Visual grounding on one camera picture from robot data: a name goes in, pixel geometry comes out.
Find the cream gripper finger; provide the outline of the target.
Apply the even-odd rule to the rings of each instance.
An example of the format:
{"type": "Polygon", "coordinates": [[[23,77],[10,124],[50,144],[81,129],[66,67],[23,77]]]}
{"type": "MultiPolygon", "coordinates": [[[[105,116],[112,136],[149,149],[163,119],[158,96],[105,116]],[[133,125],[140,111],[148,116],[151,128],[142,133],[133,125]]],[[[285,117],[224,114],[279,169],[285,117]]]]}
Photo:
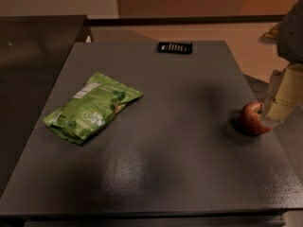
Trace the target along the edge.
{"type": "Polygon", "coordinates": [[[282,71],[274,70],[270,77],[261,123],[275,128],[291,115],[302,100],[303,64],[289,62],[282,71]]]}

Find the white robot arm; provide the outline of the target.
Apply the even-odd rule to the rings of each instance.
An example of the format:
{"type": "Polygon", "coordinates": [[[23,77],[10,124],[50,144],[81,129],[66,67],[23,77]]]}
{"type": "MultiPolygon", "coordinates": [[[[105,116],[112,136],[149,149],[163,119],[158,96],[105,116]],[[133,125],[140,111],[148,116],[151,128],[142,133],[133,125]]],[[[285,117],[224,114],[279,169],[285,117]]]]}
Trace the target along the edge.
{"type": "Polygon", "coordinates": [[[261,123],[275,128],[289,117],[303,100],[303,0],[298,0],[283,17],[276,38],[276,51],[288,62],[274,70],[261,114],[261,123]]]}

